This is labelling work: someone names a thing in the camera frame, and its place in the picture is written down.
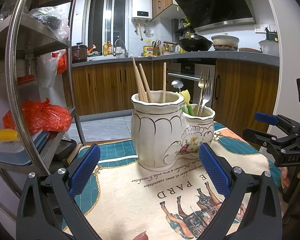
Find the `beige fabric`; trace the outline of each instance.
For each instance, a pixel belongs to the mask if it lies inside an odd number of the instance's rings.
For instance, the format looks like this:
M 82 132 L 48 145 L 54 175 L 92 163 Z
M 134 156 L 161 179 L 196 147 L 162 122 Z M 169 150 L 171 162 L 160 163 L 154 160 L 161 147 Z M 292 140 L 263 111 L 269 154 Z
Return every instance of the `beige fabric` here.
M 269 170 L 267 159 L 261 154 L 233 154 L 216 141 L 212 142 L 211 148 L 225 157 L 231 166 L 240 166 L 246 173 L 260 175 Z M 147 231 L 150 240 L 181 240 L 185 230 L 174 230 L 170 226 L 160 202 L 165 201 L 168 212 L 178 214 L 177 196 L 181 196 L 180 205 L 186 215 L 200 211 L 197 188 L 209 196 L 205 182 L 209 183 L 219 200 L 224 200 L 199 160 L 179 159 L 165 173 L 148 171 L 135 162 L 122 167 L 103 168 L 96 174 L 100 198 L 86 218 L 103 240 L 132 240 L 144 231 Z M 249 197 L 250 194 L 246 194 L 242 201 L 245 207 Z M 239 223 L 232 224 L 229 233 L 236 231 L 238 226 Z

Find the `black range hood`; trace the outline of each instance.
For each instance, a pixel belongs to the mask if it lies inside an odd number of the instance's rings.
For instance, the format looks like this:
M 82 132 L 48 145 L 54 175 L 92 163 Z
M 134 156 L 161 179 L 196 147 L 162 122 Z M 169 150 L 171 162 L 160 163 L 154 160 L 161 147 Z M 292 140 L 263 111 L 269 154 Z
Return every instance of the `black range hood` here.
M 250 0 L 175 0 L 197 31 L 255 23 Z

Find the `gray countertop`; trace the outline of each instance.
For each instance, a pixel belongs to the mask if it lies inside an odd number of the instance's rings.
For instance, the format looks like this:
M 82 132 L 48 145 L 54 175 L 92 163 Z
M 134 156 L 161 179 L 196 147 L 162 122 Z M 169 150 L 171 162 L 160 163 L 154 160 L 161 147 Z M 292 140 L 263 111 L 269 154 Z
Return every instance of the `gray countertop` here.
M 187 52 L 173 55 L 163 55 L 158 57 L 136 57 L 136 61 L 155 61 L 155 60 L 169 60 L 188 58 L 189 60 L 209 58 L 209 59 L 233 59 L 242 60 L 255 63 L 267 64 L 275 67 L 279 67 L 280 58 L 273 55 L 254 53 L 254 52 L 242 52 L 242 51 L 199 51 L 199 52 Z M 87 65 L 96 65 L 104 63 L 126 62 L 132 61 L 132 58 L 112 58 L 112 59 L 100 59 L 94 61 L 87 61 L 81 63 L 72 64 L 72 67 L 80 67 Z

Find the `window frame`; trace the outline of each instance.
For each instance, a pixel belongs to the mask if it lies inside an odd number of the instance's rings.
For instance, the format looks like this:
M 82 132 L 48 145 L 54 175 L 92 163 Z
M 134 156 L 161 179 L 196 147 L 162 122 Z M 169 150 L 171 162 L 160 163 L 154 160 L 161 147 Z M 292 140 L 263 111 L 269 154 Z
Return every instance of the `window frame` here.
M 111 11 L 111 44 L 114 46 L 114 2 L 112 0 L 112 11 Z M 103 4 L 103 17 L 102 17 L 102 47 L 106 38 L 106 18 L 104 15 L 106 14 L 106 3 L 107 0 L 104 0 Z M 88 32 L 89 32 L 89 16 L 90 16 L 90 6 L 91 0 L 88 0 L 88 7 L 87 7 L 87 15 L 86 15 L 86 30 L 85 30 L 85 44 L 88 44 Z M 124 43 L 126 48 L 128 49 L 128 40 L 129 40 L 129 33 L 128 33 L 128 25 L 129 25 L 129 0 L 126 0 L 125 4 L 125 25 L 124 25 Z

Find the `blue gripper pad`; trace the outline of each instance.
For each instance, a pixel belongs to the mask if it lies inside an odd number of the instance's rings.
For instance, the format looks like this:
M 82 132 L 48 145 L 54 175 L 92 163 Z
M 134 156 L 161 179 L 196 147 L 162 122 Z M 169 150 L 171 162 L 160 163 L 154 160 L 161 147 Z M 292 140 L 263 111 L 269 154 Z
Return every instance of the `blue gripper pad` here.
M 276 126 L 279 124 L 278 119 L 274 115 L 264 114 L 260 112 L 256 112 L 254 114 L 254 120 L 258 122 L 263 122 L 269 125 Z
M 71 197 L 80 195 L 84 190 L 92 172 L 100 160 L 100 147 L 95 145 L 86 155 L 70 179 L 69 193 Z
M 227 198 L 231 191 L 230 179 L 206 143 L 200 145 L 199 158 L 218 193 Z

